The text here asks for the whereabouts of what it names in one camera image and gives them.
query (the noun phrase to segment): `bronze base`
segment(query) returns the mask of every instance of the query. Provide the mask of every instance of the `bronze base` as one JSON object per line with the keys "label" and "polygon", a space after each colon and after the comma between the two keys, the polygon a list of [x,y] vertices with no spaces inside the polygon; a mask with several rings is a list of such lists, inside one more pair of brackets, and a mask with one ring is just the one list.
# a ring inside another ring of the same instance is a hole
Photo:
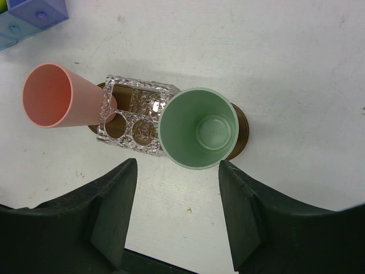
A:
{"label": "bronze base", "polygon": [[[105,83],[98,84],[99,87],[104,87]],[[132,90],[130,87],[121,86],[116,84],[113,89],[113,96],[118,103],[118,109],[129,110],[129,103],[131,101]],[[242,110],[235,104],[232,104],[234,110],[236,111],[239,124],[239,133],[237,143],[234,146],[232,153],[226,158],[226,160],[232,160],[237,157],[242,150],[244,150],[248,140],[249,140],[249,122]],[[95,134],[97,134],[98,125],[88,126],[88,128]],[[106,124],[106,131],[111,138],[117,139],[124,134],[125,131],[125,120],[122,116],[116,115],[115,118]],[[138,144],[147,145],[144,140],[136,140]]]}

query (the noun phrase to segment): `blue plastic drawer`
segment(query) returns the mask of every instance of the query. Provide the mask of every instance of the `blue plastic drawer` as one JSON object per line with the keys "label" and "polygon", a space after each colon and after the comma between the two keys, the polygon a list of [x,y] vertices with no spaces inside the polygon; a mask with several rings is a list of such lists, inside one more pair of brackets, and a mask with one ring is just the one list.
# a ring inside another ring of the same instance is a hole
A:
{"label": "blue plastic drawer", "polygon": [[15,43],[16,43],[15,40],[8,39],[0,35],[0,50],[6,49],[7,47],[10,47]]}
{"label": "blue plastic drawer", "polygon": [[3,37],[21,41],[40,31],[41,29],[12,16],[7,11],[0,14],[0,35]]}
{"label": "blue plastic drawer", "polygon": [[64,0],[7,0],[9,13],[42,30],[68,19]]}

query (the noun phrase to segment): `green cup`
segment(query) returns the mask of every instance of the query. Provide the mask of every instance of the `green cup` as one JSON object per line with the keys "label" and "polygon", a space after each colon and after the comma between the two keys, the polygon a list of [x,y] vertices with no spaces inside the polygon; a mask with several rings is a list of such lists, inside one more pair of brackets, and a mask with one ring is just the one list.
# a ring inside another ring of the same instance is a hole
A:
{"label": "green cup", "polygon": [[211,168],[236,145],[238,118],[217,91],[191,88],[175,95],[159,121],[159,139],[167,156],[191,170]]}

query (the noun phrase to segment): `white table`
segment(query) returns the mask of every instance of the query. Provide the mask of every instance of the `white table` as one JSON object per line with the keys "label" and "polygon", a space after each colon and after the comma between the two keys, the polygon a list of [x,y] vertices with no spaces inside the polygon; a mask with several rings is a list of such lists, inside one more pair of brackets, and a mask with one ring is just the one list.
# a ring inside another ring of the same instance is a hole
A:
{"label": "white table", "polygon": [[0,203],[35,207],[139,165],[126,247],[199,273],[234,273],[218,168],[190,171],[96,142],[87,127],[36,128],[23,81],[58,62],[181,89],[209,87],[248,117],[233,163],[293,198],[340,210],[365,201],[363,1],[67,1],[70,20],[0,52]]}

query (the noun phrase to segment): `textured glass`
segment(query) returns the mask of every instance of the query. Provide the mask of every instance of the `textured glass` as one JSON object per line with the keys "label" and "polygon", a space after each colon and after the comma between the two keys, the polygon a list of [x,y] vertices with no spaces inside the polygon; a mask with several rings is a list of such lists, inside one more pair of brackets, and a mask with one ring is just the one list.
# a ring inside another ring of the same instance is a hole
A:
{"label": "textured glass", "polygon": [[[129,111],[111,108],[111,98],[115,84],[133,88]],[[134,151],[161,156],[158,136],[160,114],[167,102],[180,90],[169,84],[146,82],[136,79],[109,75],[104,87],[104,100],[100,112],[97,139],[107,144],[129,148]],[[113,113],[120,114],[126,121],[124,134],[111,138],[106,132],[105,122]]]}

